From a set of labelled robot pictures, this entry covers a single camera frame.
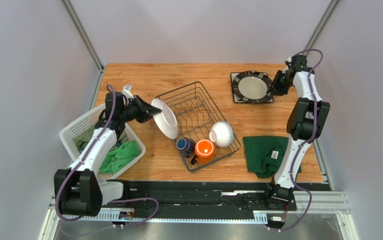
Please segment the white green-rimmed round plate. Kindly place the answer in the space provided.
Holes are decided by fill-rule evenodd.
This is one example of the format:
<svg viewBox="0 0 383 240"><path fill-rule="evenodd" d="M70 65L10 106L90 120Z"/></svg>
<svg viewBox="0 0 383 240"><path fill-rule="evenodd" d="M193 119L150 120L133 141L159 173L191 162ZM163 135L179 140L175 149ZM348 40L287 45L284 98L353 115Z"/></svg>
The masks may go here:
<svg viewBox="0 0 383 240"><path fill-rule="evenodd" d="M158 98L151 101L151 105L161 110L153 116L153 119L160 131L169 139L174 140L179 135L177 118L171 108Z"/></svg>

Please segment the dark blue mug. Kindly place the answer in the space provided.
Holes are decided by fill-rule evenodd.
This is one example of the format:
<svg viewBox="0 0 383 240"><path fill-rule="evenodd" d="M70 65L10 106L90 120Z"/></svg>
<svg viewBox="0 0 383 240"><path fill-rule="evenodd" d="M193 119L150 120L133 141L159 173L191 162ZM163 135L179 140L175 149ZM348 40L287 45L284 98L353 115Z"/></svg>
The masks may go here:
<svg viewBox="0 0 383 240"><path fill-rule="evenodd" d="M190 158L195 151L196 142L187 137L180 137L176 141L176 148L180 150L186 159Z"/></svg>

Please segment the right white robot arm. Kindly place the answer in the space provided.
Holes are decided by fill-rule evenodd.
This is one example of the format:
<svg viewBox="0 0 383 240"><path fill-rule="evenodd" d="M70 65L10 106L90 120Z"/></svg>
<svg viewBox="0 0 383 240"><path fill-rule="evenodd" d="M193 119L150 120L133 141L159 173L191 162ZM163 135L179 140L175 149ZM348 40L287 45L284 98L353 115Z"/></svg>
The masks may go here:
<svg viewBox="0 0 383 240"><path fill-rule="evenodd" d="M295 87L298 99L286 124L289 137L284 157L268 185L264 203L270 209L291 202L298 170L312 142L321 135L330 111L330 103L323 101L317 91L315 72L307 66L307 57L296 54L285 64L286 68L277 72L267 95L283 96L290 87Z"/></svg>

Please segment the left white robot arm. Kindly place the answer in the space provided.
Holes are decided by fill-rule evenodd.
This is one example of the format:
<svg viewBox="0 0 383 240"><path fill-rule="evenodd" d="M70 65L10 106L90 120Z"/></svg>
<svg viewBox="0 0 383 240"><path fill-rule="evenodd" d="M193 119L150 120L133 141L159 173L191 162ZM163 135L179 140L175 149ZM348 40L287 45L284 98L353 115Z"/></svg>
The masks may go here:
<svg viewBox="0 0 383 240"><path fill-rule="evenodd" d="M160 108L137 95L128 100L119 91L106 94L105 109L91 140L71 166L58 169L54 174L55 210L60 219L72 222L86 216L95 217L102 206L121 199L124 184L114 180L99 182L100 167L128 122L145 123L160 113Z"/></svg>

